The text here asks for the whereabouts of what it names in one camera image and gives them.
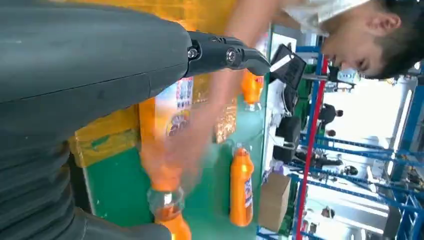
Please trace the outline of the person's hand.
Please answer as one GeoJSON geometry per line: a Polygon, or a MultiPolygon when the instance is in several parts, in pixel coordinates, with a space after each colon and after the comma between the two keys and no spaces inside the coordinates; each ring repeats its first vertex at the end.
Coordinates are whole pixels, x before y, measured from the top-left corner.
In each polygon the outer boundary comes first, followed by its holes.
{"type": "Polygon", "coordinates": [[[176,136],[143,138],[141,164],[156,191],[189,193],[198,183],[202,157],[210,134],[178,133],[176,136]]]}

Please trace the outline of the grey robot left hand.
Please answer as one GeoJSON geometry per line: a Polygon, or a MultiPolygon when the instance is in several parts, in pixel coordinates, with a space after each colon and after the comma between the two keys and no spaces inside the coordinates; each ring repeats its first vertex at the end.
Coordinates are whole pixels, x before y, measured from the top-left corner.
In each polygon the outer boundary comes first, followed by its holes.
{"type": "Polygon", "coordinates": [[[264,75],[241,40],[115,6],[0,3],[0,237],[169,240],[159,224],[122,228],[74,203],[67,139],[88,123],[221,69],[264,75]]]}

